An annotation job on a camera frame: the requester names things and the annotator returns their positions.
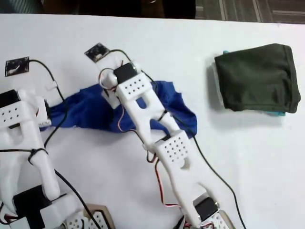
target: robotic arm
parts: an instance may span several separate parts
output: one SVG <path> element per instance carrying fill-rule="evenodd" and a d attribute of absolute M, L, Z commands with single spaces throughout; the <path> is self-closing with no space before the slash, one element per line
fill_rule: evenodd
<path fill-rule="evenodd" d="M 174 117 L 165 110 L 148 77 L 136 63 L 129 62 L 100 77 L 100 85 L 104 89 L 102 96 L 112 108 L 119 104 L 124 106 L 144 147 L 156 154 L 164 165 L 182 212 L 194 227 L 201 227 L 219 209 L 204 188 L 202 177 L 197 174 L 197 168 L 201 165 L 194 156 L 194 148 L 186 132 L 179 128 Z M 139 98 L 144 100 L 146 108 L 139 107 Z M 169 135 L 154 141 L 151 119 L 166 127 Z"/>
<path fill-rule="evenodd" d="M 55 228 L 80 209 L 72 194 L 60 197 L 54 167 L 44 149 L 39 125 L 48 123 L 46 102 L 24 90 L 0 94 L 0 199 L 19 219 L 12 229 Z M 42 186 L 18 194 L 21 166 L 29 161 Z"/>

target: dark green cloth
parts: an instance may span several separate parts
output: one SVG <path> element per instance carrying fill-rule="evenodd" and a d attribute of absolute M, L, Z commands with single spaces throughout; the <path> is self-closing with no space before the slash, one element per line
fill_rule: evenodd
<path fill-rule="evenodd" d="M 289 46 L 269 44 L 215 58 L 225 108 L 295 113 L 301 100 Z"/>

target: black cable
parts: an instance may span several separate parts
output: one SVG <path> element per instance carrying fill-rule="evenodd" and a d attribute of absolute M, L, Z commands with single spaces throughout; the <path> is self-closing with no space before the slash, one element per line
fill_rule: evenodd
<path fill-rule="evenodd" d="M 72 186 L 72 184 L 70 184 L 69 181 L 67 181 L 67 179 L 60 174 L 56 169 L 55 169 L 55 174 L 75 193 L 75 195 L 78 197 L 78 199 L 80 200 L 81 204 L 84 206 L 86 212 L 88 213 L 88 215 L 90 216 L 90 218 L 92 219 L 92 221 L 94 222 L 94 224 L 96 225 L 96 227 L 98 229 L 101 229 L 100 225 L 98 224 L 98 222 L 95 220 L 93 214 L 90 212 L 88 206 L 86 205 L 86 203 L 84 202 L 84 200 L 81 198 L 80 194 L 76 191 L 76 189 Z"/>
<path fill-rule="evenodd" d="M 55 81 L 54 77 L 53 77 L 53 74 L 52 72 L 50 71 L 50 69 L 41 61 L 38 61 L 38 60 L 29 60 L 29 62 L 37 62 L 37 63 L 40 63 L 47 71 L 48 73 L 50 74 L 50 77 L 53 81 Z M 60 126 L 66 121 L 67 119 L 67 116 L 68 116 L 68 105 L 66 103 L 66 100 L 64 99 L 64 97 L 62 96 L 62 93 L 59 89 L 59 86 L 57 85 L 56 86 L 56 89 L 58 91 L 58 94 L 59 96 L 61 97 L 62 99 L 62 102 L 64 103 L 64 106 L 65 106 L 65 115 L 62 119 L 62 121 L 55 127 L 55 129 L 51 132 L 51 134 L 49 135 L 49 137 L 47 138 L 47 140 L 44 142 L 44 147 L 46 148 L 47 147 L 47 144 L 49 142 L 49 140 L 52 138 L 52 136 L 55 134 L 55 132 L 60 128 Z M 31 155 L 30 156 L 33 156 L 32 154 L 39 151 L 39 150 L 45 150 L 45 149 L 38 149 L 38 150 L 27 150 L 27 152 L 31 152 Z M 98 229 L 101 229 L 100 225 L 98 224 L 98 222 L 95 220 L 95 218 L 93 217 L 93 214 L 90 212 L 90 210 L 88 209 L 86 203 L 83 201 L 83 199 L 81 198 L 80 194 L 76 191 L 76 189 L 72 186 L 72 184 L 70 184 L 70 182 L 63 176 L 61 175 L 56 169 L 55 169 L 55 174 L 75 193 L 75 195 L 78 197 L 78 199 L 80 200 L 80 202 L 82 203 L 82 205 L 84 206 L 86 212 L 88 213 L 88 215 L 90 216 L 90 218 L 93 220 L 94 224 L 96 225 L 96 227 Z"/>
<path fill-rule="evenodd" d="M 43 62 L 38 61 L 38 60 L 29 60 L 29 62 L 37 62 L 37 63 L 40 63 L 40 64 L 48 71 L 48 73 L 50 74 L 51 79 L 52 79 L 53 81 L 55 81 L 52 72 L 50 71 L 50 69 L 49 69 Z M 44 147 L 45 147 L 45 148 L 47 147 L 47 144 L 48 144 L 49 140 L 51 139 L 51 137 L 55 134 L 55 132 L 58 130 L 58 128 L 61 127 L 61 125 L 66 121 L 67 116 L 68 116 L 68 105 L 67 105 L 65 99 L 63 98 L 62 93 L 61 93 L 61 91 L 60 91 L 58 85 L 56 86 L 56 89 L 57 89 L 57 91 L 58 91 L 59 96 L 60 96 L 61 99 L 62 99 L 62 102 L 63 102 L 64 106 L 65 106 L 65 115 L 64 115 L 63 119 L 61 120 L 61 122 L 55 127 L 55 129 L 51 132 L 51 134 L 49 135 L 49 137 L 48 137 L 48 138 L 46 139 L 46 141 L 44 142 Z"/>
<path fill-rule="evenodd" d="M 233 196 L 234 196 L 234 201 L 235 201 L 235 205 L 236 205 L 236 209 L 237 209 L 237 213 L 238 213 L 238 217 L 244 227 L 244 229 L 246 229 L 246 226 L 244 224 L 244 221 L 243 221 L 243 218 L 242 218 L 242 215 L 240 213 L 240 210 L 239 210 L 239 207 L 238 207 L 238 203 L 237 203 L 237 197 L 236 197 L 236 194 L 233 190 L 233 188 L 225 181 L 225 179 L 223 179 L 216 171 L 215 169 L 210 165 L 210 163 L 208 162 L 208 160 L 205 158 L 205 156 L 203 155 L 200 147 L 199 147 L 199 144 L 196 140 L 196 137 L 195 137 L 195 134 L 194 132 L 182 121 L 180 120 L 179 118 L 177 118 L 176 116 L 173 115 L 173 118 L 176 119 L 178 122 L 180 122 L 182 125 L 184 125 L 184 127 L 187 129 L 187 131 L 192 135 L 194 141 L 195 141 L 195 144 L 198 148 L 198 151 L 199 153 L 201 154 L 202 158 L 204 159 L 204 161 L 206 162 L 206 164 L 208 165 L 208 167 L 215 173 L 216 176 L 218 176 L 219 179 L 221 179 L 221 181 L 230 189 L 230 191 L 232 192 Z"/>

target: blue cloth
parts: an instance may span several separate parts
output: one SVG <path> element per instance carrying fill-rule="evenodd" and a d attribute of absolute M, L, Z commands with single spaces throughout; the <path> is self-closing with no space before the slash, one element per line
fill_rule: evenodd
<path fill-rule="evenodd" d="M 177 93 L 172 82 L 156 81 L 157 95 L 164 107 L 174 116 L 182 120 L 195 134 L 197 133 L 196 115 L 184 104 L 181 93 Z M 78 126 L 81 128 L 100 129 L 111 132 L 120 132 L 117 123 L 122 115 L 122 106 L 112 109 L 107 101 L 102 97 L 102 88 L 96 84 L 91 87 L 81 89 L 78 93 L 66 99 L 69 111 L 66 121 L 62 127 Z M 140 107 L 144 106 L 144 101 L 139 100 Z M 64 104 L 61 103 L 51 108 L 52 126 L 57 126 L 64 117 Z M 187 130 L 177 122 L 181 129 Z M 121 129 L 129 130 L 135 128 L 127 112 L 121 120 Z M 152 120 L 151 128 L 164 130 L 159 122 Z"/>

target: white table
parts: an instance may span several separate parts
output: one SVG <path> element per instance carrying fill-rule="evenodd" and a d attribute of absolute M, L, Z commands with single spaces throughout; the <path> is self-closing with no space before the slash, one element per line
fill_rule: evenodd
<path fill-rule="evenodd" d="M 97 83 L 98 69 L 83 53 L 98 42 L 125 50 L 155 80 L 174 81 L 198 118 L 198 140 L 214 168 L 236 191 L 248 229 L 303 228 L 305 204 L 305 107 L 284 118 L 218 109 L 208 68 L 223 50 L 269 43 L 292 47 L 301 95 L 305 89 L 305 25 L 223 21 L 132 19 L 95 16 L 0 15 L 0 89 L 46 92 L 47 72 L 31 64 L 30 73 L 4 79 L 5 61 L 30 56 L 52 70 L 64 96 Z M 45 139 L 51 130 L 42 133 Z M 48 145 L 54 166 L 87 203 L 106 205 L 117 228 L 168 229 L 178 209 L 160 202 L 153 166 L 133 133 L 60 129 Z M 25 166 L 20 190 L 39 184 Z M 236 228 L 241 228 L 229 189 L 202 162 L 202 176 Z M 175 201 L 164 170 L 165 199 Z M 68 191 L 61 183 L 63 191 Z"/>

